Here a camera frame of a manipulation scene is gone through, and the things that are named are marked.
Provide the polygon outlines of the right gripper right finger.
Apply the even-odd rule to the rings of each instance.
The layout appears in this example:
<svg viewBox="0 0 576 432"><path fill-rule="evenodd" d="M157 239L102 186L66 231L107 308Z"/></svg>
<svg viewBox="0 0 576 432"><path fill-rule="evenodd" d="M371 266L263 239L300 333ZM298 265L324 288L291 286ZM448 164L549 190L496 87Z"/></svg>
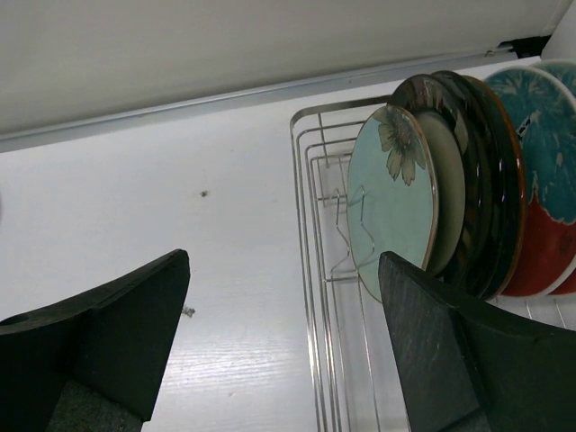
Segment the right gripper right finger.
<svg viewBox="0 0 576 432"><path fill-rule="evenodd" d="M448 287L393 252L383 312L412 431L573 431L575 333Z"/></svg>

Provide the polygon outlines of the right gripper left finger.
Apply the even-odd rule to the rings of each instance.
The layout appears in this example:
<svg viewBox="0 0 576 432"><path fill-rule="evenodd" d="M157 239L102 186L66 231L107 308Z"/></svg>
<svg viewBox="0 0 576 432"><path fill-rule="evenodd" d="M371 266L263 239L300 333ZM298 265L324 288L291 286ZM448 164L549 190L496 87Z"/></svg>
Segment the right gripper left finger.
<svg viewBox="0 0 576 432"><path fill-rule="evenodd" d="M140 431L158 398L190 281L176 249L1 322L3 431Z"/></svg>

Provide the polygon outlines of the dark teal plate back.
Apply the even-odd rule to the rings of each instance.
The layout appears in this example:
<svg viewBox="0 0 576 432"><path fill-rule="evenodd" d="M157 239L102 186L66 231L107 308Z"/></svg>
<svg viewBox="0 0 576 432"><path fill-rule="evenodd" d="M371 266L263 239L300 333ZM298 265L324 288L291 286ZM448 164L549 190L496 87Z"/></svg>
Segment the dark teal plate back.
<svg viewBox="0 0 576 432"><path fill-rule="evenodd" d="M498 171L504 191L498 199L501 230L497 235L497 261L494 273L480 298L488 301L505 291L515 273L523 247L527 221L527 182L518 133L504 104L487 84L472 76L464 78L479 101L496 144Z"/></svg>

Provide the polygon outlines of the mint floral plate front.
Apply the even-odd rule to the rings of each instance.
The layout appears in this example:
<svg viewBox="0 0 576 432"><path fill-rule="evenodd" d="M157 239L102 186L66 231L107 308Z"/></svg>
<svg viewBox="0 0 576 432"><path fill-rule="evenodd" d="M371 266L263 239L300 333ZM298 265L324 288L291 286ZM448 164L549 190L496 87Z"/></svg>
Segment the mint floral plate front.
<svg viewBox="0 0 576 432"><path fill-rule="evenodd" d="M437 236L437 175L415 117L386 104L360 129L347 172L350 252L359 278L379 301L379 260L393 252L428 265Z"/></svg>

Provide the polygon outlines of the black rim beige plate back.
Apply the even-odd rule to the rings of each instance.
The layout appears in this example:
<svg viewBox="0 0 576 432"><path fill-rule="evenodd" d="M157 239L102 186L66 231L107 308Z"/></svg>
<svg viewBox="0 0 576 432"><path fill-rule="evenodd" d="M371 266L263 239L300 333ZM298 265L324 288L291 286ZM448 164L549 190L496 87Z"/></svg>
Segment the black rim beige plate back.
<svg viewBox="0 0 576 432"><path fill-rule="evenodd" d="M427 271L447 284L463 284L490 220L485 163L465 96L452 78L418 74L403 81L391 99L424 131L438 180L439 232Z"/></svg>

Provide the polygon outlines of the black rim beige plate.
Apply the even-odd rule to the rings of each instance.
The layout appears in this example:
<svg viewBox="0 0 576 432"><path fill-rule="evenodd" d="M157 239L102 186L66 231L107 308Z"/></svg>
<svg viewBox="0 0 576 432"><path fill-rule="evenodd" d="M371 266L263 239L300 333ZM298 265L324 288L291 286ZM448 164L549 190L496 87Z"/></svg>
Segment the black rim beige plate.
<svg viewBox="0 0 576 432"><path fill-rule="evenodd" d="M463 284L453 285L462 291L480 298L487 284L490 283L491 276L497 261L497 235L501 230L500 212L503 206L499 204L498 199L504 191L503 175L498 171L499 153L496 144L492 141L490 127L487 125L481 105L473 94L473 90L467 81L466 76L459 75L452 71L438 71L433 75L445 79L452 78L459 90L465 96L469 114L472 116L473 126L478 133L479 149L482 151L482 161L485 163L486 175L484 177L486 184L486 210L490 220L486 222L486 238L480 245L477 258L472 265L471 274L464 279Z"/></svg>
<svg viewBox="0 0 576 432"><path fill-rule="evenodd" d="M427 271L447 284L463 284L490 220L485 163L465 96L452 78L418 74L403 81L391 99L424 131L438 180L439 232Z"/></svg>

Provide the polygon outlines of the black rim beige plate front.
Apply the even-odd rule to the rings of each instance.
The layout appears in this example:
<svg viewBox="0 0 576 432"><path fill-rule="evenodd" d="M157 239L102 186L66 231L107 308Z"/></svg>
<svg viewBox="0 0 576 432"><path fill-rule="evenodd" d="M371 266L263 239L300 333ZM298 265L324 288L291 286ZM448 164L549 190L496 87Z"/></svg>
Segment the black rim beige plate front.
<svg viewBox="0 0 576 432"><path fill-rule="evenodd" d="M486 175L484 177L486 184L486 210L490 220L486 222L486 238L480 245L477 258L472 265L471 274L464 279L463 284L453 285L462 291L480 298L487 284L490 283L491 276L497 261L497 235L501 230L500 212L503 206L499 204L498 199L504 191L503 175L498 171L499 153L496 144L492 141L490 127L487 125L481 105L473 94L473 90L467 81L466 76L459 75L452 71L438 71L433 75L445 79L452 78L459 90L465 96L469 114L472 116L473 126L478 133L479 149L482 151L482 161L485 163Z"/></svg>

